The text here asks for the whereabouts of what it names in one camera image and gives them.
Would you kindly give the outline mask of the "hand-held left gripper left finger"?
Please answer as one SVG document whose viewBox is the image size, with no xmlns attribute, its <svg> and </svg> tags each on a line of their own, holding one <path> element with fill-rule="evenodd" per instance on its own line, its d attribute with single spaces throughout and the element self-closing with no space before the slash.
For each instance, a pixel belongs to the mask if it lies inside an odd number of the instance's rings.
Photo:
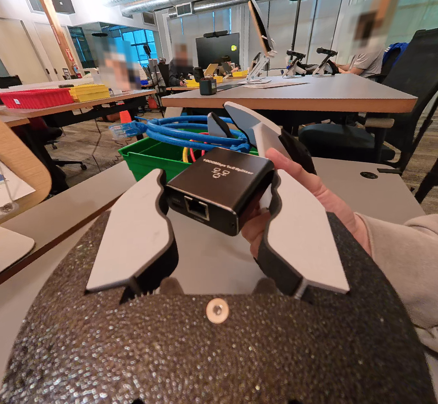
<svg viewBox="0 0 438 404">
<path fill-rule="evenodd" d="M 165 196 L 166 172 L 154 169 L 113 205 L 87 293 L 122 287 L 126 293 L 165 292 L 178 249 Z"/>
</svg>

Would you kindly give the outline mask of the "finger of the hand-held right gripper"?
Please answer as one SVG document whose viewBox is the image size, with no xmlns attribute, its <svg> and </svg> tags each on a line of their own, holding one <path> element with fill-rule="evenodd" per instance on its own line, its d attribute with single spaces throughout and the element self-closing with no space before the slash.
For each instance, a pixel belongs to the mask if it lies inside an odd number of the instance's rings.
<svg viewBox="0 0 438 404">
<path fill-rule="evenodd" d="M 250 144 L 255 147 L 260 157 L 266 157 L 266 151 L 274 148 L 289 160 L 292 159 L 280 140 L 282 129 L 265 116 L 239 105 L 226 101 L 223 104 L 236 127 L 245 133 Z"/>
<path fill-rule="evenodd" d="M 235 139 L 225 118 L 218 116 L 214 112 L 207 115 L 207 127 L 210 136 Z"/>
</svg>

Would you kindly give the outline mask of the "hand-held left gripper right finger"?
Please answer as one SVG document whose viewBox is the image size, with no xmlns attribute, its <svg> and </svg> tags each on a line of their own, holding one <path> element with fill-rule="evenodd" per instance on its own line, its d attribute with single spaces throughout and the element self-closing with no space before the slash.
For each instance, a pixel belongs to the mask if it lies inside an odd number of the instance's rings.
<svg viewBox="0 0 438 404">
<path fill-rule="evenodd" d="M 271 184 L 270 218 L 257 255 L 284 295 L 300 299 L 314 287 L 346 294 L 350 287 L 324 206 L 284 170 Z"/>
</svg>

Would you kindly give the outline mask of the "black ethernet splitter box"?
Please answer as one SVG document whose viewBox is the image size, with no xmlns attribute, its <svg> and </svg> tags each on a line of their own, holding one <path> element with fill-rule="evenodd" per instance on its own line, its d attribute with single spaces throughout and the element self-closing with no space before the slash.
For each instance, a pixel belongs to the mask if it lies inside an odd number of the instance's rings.
<svg viewBox="0 0 438 404">
<path fill-rule="evenodd" d="M 214 148 L 167 182 L 170 208 L 228 236 L 239 234 L 275 172 L 271 160 Z"/>
</svg>

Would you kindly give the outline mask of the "green plastic bin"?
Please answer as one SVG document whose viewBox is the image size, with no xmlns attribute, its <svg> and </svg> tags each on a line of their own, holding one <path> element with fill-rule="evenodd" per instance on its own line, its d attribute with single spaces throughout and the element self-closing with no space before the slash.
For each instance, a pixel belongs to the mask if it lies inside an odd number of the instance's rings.
<svg viewBox="0 0 438 404">
<path fill-rule="evenodd" d="M 164 170 L 170 180 L 215 147 L 257 154 L 240 130 L 232 129 L 236 138 L 230 139 L 210 136 L 207 124 L 200 122 L 171 123 L 167 128 L 172 134 L 162 127 L 153 130 L 151 136 L 147 133 L 148 137 L 119 149 L 137 181 L 154 169 Z"/>
</svg>

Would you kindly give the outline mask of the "person's right hand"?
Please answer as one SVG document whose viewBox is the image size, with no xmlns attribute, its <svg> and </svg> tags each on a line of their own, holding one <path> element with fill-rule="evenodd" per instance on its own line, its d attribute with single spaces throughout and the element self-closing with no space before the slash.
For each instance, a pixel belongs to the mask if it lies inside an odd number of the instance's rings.
<svg viewBox="0 0 438 404">
<path fill-rule="evenodd" d="M 332 193 L 323 184 L 319 176 L 305 171 L 301 165 L 286 158 L 274 148 L 266 151 L 266 157 L 274 163 L 277 170 L 286 171 L 304 188 L 310 191 L 324 206 L 326 211 L 334 213 L 355 240 L 372 256 L 369 235 L 364 221 L 352 211 L 346 202 Z M 241 230 L 242 236 L 250 244 L 250 253 L 255 260 L 258 257 L 260 243 L 269 219 L 269 211 L 261 209 L 258 203 L 251 213 L 249 221 Z"/>
</svg>

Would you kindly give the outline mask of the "wood-edged office table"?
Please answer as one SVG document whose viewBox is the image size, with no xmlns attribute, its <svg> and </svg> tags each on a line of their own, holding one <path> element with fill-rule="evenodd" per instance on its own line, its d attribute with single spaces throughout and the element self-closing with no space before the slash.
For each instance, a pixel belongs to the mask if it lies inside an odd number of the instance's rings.
<svg viewBox="0 0 438 404">
<path fill-rule="evenodd" d="M 358 75 L 263 78 L 260 83 L 238 83 L 213 95 L 199 89 L 163 98 L 165 107 L 223 108 L 231 101 L 252 110 L 408 113 L 417 97 Z"/>
<path fill-rule="evenodd" d="M 139 108 L 147 105 L 147 97 L 155 90 L 134 90 L 110 98 L 74 102 L 42 109 L 9 109 L 1 106 L 1 117 L 31 119 L 48 116 L 48 124 L 66 127 L 80 122 L 92 121 L 121 111 L 128 111 L 131 119 L 139 113 Z"/>
</svg>

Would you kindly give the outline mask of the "black display screen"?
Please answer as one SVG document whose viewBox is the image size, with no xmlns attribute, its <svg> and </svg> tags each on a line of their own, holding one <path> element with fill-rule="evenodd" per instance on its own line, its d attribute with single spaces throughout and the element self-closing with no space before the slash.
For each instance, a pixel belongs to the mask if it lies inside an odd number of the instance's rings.
<svg viewBox="0 0 438 404">
<path fill-rule="evenodd" d="M 195 39 L 198 66 L 206 69 L 211 63 L 221 63 L 223 57 L 229 56 L 237 66 L 240 65 L 240 34 L 221 30 L 206 33 Z"/>
</svg>

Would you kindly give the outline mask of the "black device on white stand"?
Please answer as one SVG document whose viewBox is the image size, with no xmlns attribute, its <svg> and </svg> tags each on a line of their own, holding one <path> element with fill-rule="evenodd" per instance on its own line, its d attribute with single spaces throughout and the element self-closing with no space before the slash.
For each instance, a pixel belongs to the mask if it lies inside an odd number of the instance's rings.
<svg viewBox="0 0 438 404">
<path fill-rule="evenodd" d="M 318 54 L 325 55 L 323 61 L 314 69 L 312 76 L 323 76 L 323 75 L 336 75 L 339 74 L 339 69 L 337 65 L 331 60 L 331 57 L 337 56 L 338 52 L 335 50 L 329 50 L 322 47 L 318 47 L 316 52 Z"/>
<path fill-rule="evenodd" d="M 307 70 L 302 67 L 301 63 L 306 57 L 306 54 L 294 50 L 288 50 L 287 55 L 289 56 L 288 66 L 286 71 L 282 74 L 282 77 L 305 76 Z"/>
</svg>

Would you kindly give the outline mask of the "wooden instruction board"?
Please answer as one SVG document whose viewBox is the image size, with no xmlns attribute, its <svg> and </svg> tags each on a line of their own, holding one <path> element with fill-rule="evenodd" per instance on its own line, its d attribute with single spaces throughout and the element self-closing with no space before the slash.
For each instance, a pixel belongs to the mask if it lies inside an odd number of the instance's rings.
<svg viewBox="0 0 438 404">
<path fill-rule="evenodd" d="M 268 28 L 262 20 L 260 9 L 255 0 L 248 1 L 250 16 L 255 25 L 262 51 L 266 58 L 273 58 L 277 51 L 274 49 L 274 41 L 271 39 Z"/>
<path fill-rule="evenodd" d="M 6 124 L 0 124 L 0 159 L 20 179 L 30 185 L 34 192 L 16 200 L 16 207 L 8 214 L 1 215 L 1 223 L 35 207 L 51 190 L 52 180 L 46 166 Z"/>
</svg>

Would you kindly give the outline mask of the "printed instruction sheet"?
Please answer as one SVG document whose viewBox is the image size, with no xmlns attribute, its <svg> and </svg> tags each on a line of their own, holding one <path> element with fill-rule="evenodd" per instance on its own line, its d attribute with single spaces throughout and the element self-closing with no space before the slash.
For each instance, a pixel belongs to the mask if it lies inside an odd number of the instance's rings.
<svg viewBox="0 0 438 404">
<path fill-rule="evenodd" d="M 13 207 L 20 198 L 30 195 L 35 189 L 18 177 L 3 162 L 0 163 L 0 207 Z"/>
</svg>

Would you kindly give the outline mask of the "yellow parts tray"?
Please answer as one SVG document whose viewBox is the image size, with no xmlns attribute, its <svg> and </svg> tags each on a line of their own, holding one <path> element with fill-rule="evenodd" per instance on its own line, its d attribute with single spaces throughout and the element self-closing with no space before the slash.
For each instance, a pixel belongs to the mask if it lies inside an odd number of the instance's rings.
<svg viewBox="0 0 438 404">
<path fill-rule="evenodd" d="M 109 89 L 104 84 L 81 84 L 68 89 L 74 102 L 110 98 Z"/>
</svg>

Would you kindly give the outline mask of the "blue jacket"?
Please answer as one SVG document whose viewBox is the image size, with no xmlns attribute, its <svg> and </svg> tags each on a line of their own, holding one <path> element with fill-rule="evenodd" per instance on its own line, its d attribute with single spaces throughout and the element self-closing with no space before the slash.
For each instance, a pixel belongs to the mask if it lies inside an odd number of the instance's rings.
<svg viewBox="0 0 438 404">
<path fill-rule="evenodd" d="M 397 42 L 389 45 L 383 54 L 382 59 L 382 70 L 386 67 L 391 68 L 402 56 L 404 51 L 407 49 L 409 43 L 407 42 Z"/>
</svg>

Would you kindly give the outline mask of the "red parts tray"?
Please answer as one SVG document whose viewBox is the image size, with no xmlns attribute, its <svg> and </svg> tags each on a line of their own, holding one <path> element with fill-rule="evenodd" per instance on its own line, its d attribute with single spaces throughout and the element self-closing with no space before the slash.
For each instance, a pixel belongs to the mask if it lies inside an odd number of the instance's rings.
<svg viewBox="0 0 438 404">
<path fill-rule="evenodd" d="M 74 103 L 68 88 L 9 90 L 1 92 L 0 98 L 9 109 L 43 109 Z"/>
</svg>

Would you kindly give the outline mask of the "black wall speaker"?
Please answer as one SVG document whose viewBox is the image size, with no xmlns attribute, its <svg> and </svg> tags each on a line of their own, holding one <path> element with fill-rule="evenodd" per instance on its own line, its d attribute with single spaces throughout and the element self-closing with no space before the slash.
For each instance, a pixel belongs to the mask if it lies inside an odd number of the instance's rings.
<svg viewBox="0 0 438 404">
<path fill-rule="evenodd" d="M 75 9 L 72 0 L 51 0 L 54 6 L 55 12 L 72 15 L 75 14 Z"/>
</svg>

